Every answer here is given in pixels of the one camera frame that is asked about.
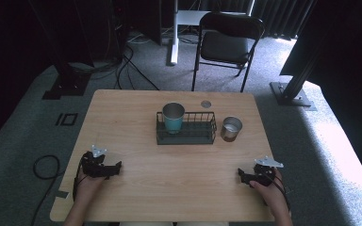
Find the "metal cup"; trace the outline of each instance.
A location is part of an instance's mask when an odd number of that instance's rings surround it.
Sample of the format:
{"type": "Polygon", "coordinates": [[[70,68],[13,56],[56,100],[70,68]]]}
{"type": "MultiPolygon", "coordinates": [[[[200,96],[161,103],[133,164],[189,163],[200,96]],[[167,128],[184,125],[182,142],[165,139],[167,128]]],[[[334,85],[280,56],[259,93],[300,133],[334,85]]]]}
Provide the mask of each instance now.
{"type": "Polygon", "coordinates": [[[242,129],[242,122],[233,116],[227,117],[222,122],[222,131],[220,136],[226,142],[232,142],[237,138],[239,131],[242,129]]]}
{"type": "Polygon", "coordinates": [[[164,125],[169,134],[176,134],[182,126],[185,108],[179,103],[168,103],[163,106],[164,125]]]}

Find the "stainless steel cup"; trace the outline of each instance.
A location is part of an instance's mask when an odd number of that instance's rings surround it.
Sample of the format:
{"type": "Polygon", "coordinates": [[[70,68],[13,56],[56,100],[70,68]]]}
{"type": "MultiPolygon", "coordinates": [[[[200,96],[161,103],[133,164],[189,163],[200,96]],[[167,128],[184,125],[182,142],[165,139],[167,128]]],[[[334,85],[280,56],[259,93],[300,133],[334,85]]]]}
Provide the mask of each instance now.
{"type": "Polygon", "coordinates": [[[227,117],[222,122],[222,131],[220,136],[226,142],[232,142],[237,138],[239,131],[242,129],[242,122],[233,116],[227,117]]]}

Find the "table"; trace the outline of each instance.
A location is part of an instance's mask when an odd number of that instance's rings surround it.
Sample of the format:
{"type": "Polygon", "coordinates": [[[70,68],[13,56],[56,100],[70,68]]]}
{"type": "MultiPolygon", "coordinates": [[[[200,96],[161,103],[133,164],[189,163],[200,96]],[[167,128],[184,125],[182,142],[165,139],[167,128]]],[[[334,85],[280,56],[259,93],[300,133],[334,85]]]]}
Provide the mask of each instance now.
{"type": "MultiPolygon", "coordinates": [[[[249,6],[246,12],[246,15],[252,14],[252,9],[254,6],[255,0],[249,1],[249,6]]],[[[172,48],[172,58],[171,63],[176,65],[178,62],[178,26],[179,25],[199,25],[202,17],[205,16],[209,11],[200,11],[200,10],[178,10],[178,0],[174,0],[174,25],[173,25],[173,48],[172,48]]]]}
{"type": "Polygon", "coordinates": [[[240,182],[238,168],[253,173],[254,159],[272,156],[255,98],[249,93],[97,90],[75,143],[51,211],[63,221],[73,204],[73,181],[83,153],[107,149],[105,164],[123,161],[119,176],[104,181],[87,221],[268,221],[268,207],[240,182]],[[203,108],[202,101],[211,102],[203,108]],[[156,113],[168,102],[186,111],[213,111],[213,144],[157,145],[156,113]],[[220,136],[222,120],[241,119],[234,142],[220,136]]]}

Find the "black chair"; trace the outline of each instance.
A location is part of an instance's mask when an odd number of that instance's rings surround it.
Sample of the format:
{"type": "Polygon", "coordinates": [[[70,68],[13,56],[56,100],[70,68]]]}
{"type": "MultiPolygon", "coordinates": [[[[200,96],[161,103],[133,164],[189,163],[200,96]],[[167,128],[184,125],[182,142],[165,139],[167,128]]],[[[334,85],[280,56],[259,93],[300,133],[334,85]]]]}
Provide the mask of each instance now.
{"type": "Polygon", "coordinates": [[[255,17],[208,12],[199,23],[199,40],[193,70],[192,91],[195,90],[196,72],[199,70],[199,64],[208,64],[239,69],[236,76],[240,75],[246,65],[245,77],[240,89],[240,92],[243,92],[255,47],[263,33],[264,24],[255,17]]]}

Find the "stand base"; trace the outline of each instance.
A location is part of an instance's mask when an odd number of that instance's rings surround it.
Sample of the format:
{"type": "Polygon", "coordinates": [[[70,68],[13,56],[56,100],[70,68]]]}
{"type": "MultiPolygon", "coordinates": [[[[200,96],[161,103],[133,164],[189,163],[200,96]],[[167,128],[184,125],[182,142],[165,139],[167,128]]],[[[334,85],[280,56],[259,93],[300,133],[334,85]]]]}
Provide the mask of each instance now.
{"type": "Polygon", "coordinates": [[[292,100],[284,99],[283,92],[287,85],[288,85],[288,83],[278,83],[278,82],[270,83],[272,92],[274,93],[275,98],[277,99],[277,103],[279,105],[304,106],[305,110],[311,110],[311,111],[317,110],[316,107],[314,106],[313,102],[311,102],[307,99],[303,89],[301,89],[299,91],[298,95],[295,98],[293,98],[292,100]]]}
{"type": "Polygon", "coordinates": [[[51,90],[47,90],[42,99],[43,100],[59,100],[61,96],[82,96],[90,81],[91,74],[79,75],[76,79],[74,86],[71,88],[65,88],[60,85],[60,76],[55,81],[51,90]]]}

